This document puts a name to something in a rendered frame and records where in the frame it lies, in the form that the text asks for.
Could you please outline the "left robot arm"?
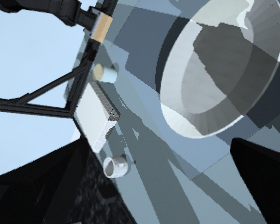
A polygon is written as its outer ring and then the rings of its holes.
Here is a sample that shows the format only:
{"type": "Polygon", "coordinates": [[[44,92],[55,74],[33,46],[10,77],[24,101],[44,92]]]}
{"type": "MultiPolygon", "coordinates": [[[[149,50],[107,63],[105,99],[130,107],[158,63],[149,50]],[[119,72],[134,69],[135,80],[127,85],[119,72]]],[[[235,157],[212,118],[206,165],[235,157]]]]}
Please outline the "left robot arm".
{"type": "Polygon", "coordinates": [[[21,10],[43,13],[51,11],[65,25],[74,27],[77,23],[91,32],[97,15],[81,9],[81,5],[79,0],[0,0],[0,11],[9,14],[21,10]]]}

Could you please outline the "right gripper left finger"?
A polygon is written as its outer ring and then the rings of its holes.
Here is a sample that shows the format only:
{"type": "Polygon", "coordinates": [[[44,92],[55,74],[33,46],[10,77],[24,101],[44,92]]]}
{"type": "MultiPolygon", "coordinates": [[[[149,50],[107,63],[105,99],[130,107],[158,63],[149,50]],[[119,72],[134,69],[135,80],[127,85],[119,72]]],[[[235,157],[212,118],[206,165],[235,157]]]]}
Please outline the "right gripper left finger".
{"type": "Polygon", "coordinates": [[[79,138],[0,175],[0,224],[64,224],[88,155],[79,138]]]}

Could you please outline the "pale blue flat mat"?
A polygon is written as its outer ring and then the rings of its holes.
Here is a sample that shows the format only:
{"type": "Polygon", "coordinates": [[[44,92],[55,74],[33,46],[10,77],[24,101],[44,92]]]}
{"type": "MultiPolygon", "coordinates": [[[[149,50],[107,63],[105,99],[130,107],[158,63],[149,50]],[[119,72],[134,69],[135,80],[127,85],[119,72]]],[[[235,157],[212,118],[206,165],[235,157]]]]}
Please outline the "pale blue flat mat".
{"type": "Polygon", "coordinates": [[[210,0],[139,0],[111,50],[189,181],[230,153],[233,138],[247,140],[280,114],[280,64],[263,96],[238,122],[205,138],[175,132],[161,109],[160,90],[171,49],[186,24],[210,0]]]}

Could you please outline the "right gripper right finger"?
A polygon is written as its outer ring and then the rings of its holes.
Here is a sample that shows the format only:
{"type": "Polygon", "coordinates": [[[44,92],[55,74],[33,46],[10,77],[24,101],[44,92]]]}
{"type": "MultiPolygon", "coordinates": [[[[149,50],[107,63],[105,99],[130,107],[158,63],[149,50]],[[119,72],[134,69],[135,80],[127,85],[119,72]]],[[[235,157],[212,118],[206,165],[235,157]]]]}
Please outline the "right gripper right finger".
{"type": "Polygon", "coordinates": [[[280,224],[280,153],[233,138],[230,154],[267,224],[280,224]]]}

